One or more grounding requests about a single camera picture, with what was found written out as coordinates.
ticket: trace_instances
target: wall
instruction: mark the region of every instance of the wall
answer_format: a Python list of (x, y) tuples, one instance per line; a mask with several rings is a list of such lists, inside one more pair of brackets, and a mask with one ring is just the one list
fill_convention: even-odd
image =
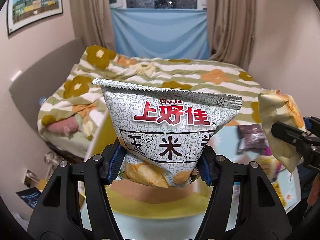
[(263, 87), (292, 95), (320, 117), (320, 12), (313, 0), (257, 0), (249, 72)]
[(48, 166), (44, 163), (44, 154), (48, 148), (11, 100), (10, 78), (75, 38), (69, 0), (62, 1), (63, 15), (34, 23), (10, 38), (7, 36), (6, 5), (0, 11), (0, 195), (11, 211), (31, 213), (15, 192), (26, 189), (22, 180), (27, 168), (39, 178), (46, 176)]

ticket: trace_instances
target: purple snack bag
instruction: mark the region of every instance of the purple snack bag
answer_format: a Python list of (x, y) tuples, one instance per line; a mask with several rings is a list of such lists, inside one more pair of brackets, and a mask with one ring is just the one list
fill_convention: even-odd
[(238, 152), (268, 147), (266, 144), (266, 136), (261, 126), (257, 123), (238, 125), (238, 133), (240, 137)]
[(264, 153), (261, 154), (261, 155), (271, 156), (271, 155), (272, 155), (272, 152), (271, 152), (271, 150), (270, 150), (270, 147), (266, 147), (266, 148), (264, 149)]

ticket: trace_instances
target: painting of buildings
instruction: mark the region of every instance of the painting of buildings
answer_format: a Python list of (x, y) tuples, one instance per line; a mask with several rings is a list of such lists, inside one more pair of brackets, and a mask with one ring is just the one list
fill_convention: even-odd
[(8, 33), (23, 26), (62, 13), (62, 0), (9, 0), (8, 3)]

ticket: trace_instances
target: chip bag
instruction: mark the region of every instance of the chip bag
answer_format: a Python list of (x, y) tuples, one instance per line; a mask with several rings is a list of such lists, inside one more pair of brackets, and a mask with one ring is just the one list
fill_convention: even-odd
[(255, 159), (271, 182), (276, 181), (281, 170), (281, 163), (272, 155), (261, 155)]
[(240, 111), (241, 98), (95, 79), (121, 145), (117, 179), (186, 187), (210, 138)]
[(239, 145), (238, 152), (261, 150), (266, 148), (267, 139), (260, 124), (238, 125)]
[(281, 204), (283, 205), (283, 207), (286, 207), (287, 203), (284, 200), (284, 197), (283, 197), (282, 192), (280, 190), (279, 183), (277, 181), (275, 181), (275, 182), (272, 183), (272, 185), (273, 185), (273, 188), (275, 189), (275, 191), (276, 191), (276, 193), (277, 193), (277, 195), (278, 195), (278, 197), (279, 197), (279, 199), (281, 201)]
[(271, 127), (279, 121), (306, 132), (303, 117), (292, 96), (280, 95), (279, 90), (261, 90), (259, 95), (259, 115), (272, 154), (289, 171), (293, 172), (301, 155), (290, 145), (272, 136)]

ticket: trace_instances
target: flower pattern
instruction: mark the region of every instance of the flower pattern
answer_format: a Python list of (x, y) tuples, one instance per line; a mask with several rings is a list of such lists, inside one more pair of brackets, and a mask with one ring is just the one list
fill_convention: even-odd
[(232, 78), (226, 77), (226, 74), (220, 69), (214, 69), (206, 74), (201, 75), (201, 79), (207, 82), (213, 82), (220, 85), (222, 82), (231, 82)]
[(246, 71), (240, 71), (238, 77), (243, 79), (244, 81), (253, 81), (253, 77)]
[(236, 120), (231, 120), (225, 126), (237, 126), (239, 123)]
[(153, 62), (148, 65), (136, 64), (129, 66), (131, 70), (133, 70), (134, 74), (143, 73), (148, 77), (151, 77), (153, 73), (156, 71), (156, 66)]
[(253, 110), (253, 113), (251, 114), (252, 119), (256, 123), (261, 123), (260, 115), (259, 115), (259, 102), (252, 102), (251, 108)]
[(93, 122), (92, 121), (87, 121), (85, 124), (82, 125), (83, 132), (87, 137), (90, 137), (93, 132)]
[(83, 118), (83, 123), (86, 124), (89, 120), (90, 112), (96, 108), (95, 103), (90, 105), (76, 105), (72, 107), (72, 111), (78, 113)]
[(64, 85), (63, 98), (78, 97), (89, 92), (89, 83), (92, 82), (90, 77), (76, 76), (73, 80), (67, 80)]
[(136, 65), (137, 60), (135, 60), (134, 58), (131, 59), (127, 59), (126, 57), (121, 56), (118, 60), (117, 63), (124, 66), (124, 67), (129, 67), (132, 65)]
[(44, 117), (42, 117), (41, 124), (43, 126), (47, 126), (48, 124), (54, 123), (56, 121), (57, 121), (57, 119), (53, 115), (46, 114)]
[(116, 53), (109, 49), (94, 45), (87, 48), (87, 61), (98, 69), (105, 70), (116, 57)]
[(169, 59), (168, 61), (174, 63), (189, 63), (191, 59)]
[(179, 84), (175, 81), (169, 81), (169, 82), (163, 82), (162, 88), (190, 90), (190, 88), (192, 88), (192, 86), (190, 86), (188, 84)]

